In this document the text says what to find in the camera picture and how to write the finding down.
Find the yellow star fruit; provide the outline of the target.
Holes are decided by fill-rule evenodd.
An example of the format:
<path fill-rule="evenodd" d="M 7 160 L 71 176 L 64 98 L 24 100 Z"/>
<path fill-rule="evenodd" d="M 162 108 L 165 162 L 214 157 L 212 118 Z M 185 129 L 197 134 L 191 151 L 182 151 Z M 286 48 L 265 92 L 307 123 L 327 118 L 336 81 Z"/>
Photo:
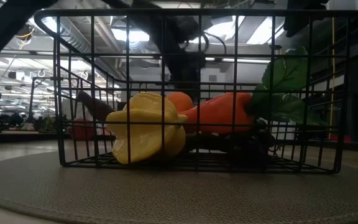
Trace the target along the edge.
<path fill-rule="evenodd" d="M 106 127 L 116 137 L 112 154 L 124 165 L 172 159 L 185 147 L 186 133 L 181 124 L 187 119 L 161 95 L 138 93 L 123 110 L 106 117 Z"/>

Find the silver ceiling duct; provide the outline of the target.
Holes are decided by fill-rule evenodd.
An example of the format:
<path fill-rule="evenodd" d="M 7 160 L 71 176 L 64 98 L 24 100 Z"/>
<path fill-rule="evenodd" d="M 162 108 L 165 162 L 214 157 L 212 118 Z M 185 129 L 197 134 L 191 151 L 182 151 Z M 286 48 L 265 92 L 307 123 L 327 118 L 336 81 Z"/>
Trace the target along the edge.
<path fill-rule="evenodd" d="M 73 23 L 67 17 L 60 18 L 62 26 L 62 35 L 64 40 L 68 42 L 71 46 L 77 49 L 80 52 L 91 52 L 91 44 L 85 39 L 85 37 L 80 33 L 80 31 L 73 25 Z M 117 79 L 122 80 L 121 73 L 118 72 L 115 68 L 108 65 L 104 59 L 95 58 L 95 64 L 100 66 L 103 70 L 110 73 Z"/>

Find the black grape bunch with leaves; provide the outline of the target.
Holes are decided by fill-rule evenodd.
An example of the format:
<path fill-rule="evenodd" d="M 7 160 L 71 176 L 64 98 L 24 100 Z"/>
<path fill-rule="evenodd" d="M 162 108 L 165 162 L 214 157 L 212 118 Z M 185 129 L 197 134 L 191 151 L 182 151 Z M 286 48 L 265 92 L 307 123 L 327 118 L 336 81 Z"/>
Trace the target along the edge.
<path fill-rule="evenodd" d="M 316 132 L 324 133 L 328 125 L 309 108 L 308 53 L 304 47 L 290 50 L 272 60 L 264 71 L 262 82 L 252 94 L 232 92 L 229 110 L 230 127 L 225 140 L 229 168 L 266 170 L 270 166 L 301 170 L 306 159 L 306 143 Z M 267 121 L 295 123 L 295 141 L 301 146 L 297 162 L 270 156 L 280 145 L 270 133 Z"/>

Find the orange pepper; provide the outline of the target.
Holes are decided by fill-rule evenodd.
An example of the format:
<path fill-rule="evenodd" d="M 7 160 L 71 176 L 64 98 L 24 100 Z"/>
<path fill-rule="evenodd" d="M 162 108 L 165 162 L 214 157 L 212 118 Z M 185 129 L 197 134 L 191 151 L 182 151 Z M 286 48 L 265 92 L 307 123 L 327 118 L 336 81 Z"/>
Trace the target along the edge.
<path fill-rule="evenodd" d="M 234 93 L 228 92 L 214 97 L 201 104 L 200 132 L 232 133 L 233 109 L 235 109 L 235 132 L 248 132 L 254 123 L 254 117 L 246 113 L 251 95 L 245 92 L 236 93 L 236 107 L 233 107 Z"/>

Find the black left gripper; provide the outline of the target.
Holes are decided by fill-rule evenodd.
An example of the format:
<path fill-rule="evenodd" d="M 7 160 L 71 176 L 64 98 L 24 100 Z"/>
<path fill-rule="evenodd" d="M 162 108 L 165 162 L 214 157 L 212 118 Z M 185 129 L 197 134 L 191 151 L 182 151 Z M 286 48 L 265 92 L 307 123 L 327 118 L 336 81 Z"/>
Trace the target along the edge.
<path fill-rule="evenodd" d="M 203 58 L 187 53 L 180 44 L 187 44 L 202 32 L 194 17 L 166 17 L 164 22 L 163 58 L 170 71 L 170 81 L 176 90 L 197 89 L 198 65 L 205 65 Z"/>

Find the round grey table mat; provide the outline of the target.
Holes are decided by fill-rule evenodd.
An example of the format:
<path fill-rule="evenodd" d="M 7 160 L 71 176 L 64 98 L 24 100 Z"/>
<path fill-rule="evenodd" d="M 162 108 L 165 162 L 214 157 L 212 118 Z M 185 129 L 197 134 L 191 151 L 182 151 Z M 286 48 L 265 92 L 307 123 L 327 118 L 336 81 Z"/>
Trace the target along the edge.
<path fill-rule="evenodd" d="M 79 224 L 358 223 L 358 169 L 293 175 L 72 168 L 50 152 L 0 162 L 0 207 Z"/>

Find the orange tangerine cluster with leaves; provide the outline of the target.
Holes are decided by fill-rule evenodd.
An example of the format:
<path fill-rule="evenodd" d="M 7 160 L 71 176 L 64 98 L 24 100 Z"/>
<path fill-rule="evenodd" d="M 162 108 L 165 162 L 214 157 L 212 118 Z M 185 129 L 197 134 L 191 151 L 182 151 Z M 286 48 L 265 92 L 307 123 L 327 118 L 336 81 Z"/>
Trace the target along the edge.
<path fill-rule="evenodd" d="M 173 92 L 168 94 L 166 98 L 175 106 L 178 112 L 183 112 L 194 107 L 193 100 L 183 92 Z"/>

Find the dark purple eggplant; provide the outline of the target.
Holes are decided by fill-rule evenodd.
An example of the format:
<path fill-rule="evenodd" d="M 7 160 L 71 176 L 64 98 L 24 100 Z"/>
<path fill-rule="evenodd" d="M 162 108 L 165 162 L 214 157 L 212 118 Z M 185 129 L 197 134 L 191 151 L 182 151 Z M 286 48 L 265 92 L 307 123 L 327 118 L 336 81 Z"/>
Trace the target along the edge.
<path fill-rule="evenodd" d="M 79 91 L 76 94 L 76 99 L 84 105 L 95 120 L 100 122 L 107 121 L 108 115 L 116 111 L 107 103 L 97 98 L 93 98 L 85 91 Z"/>

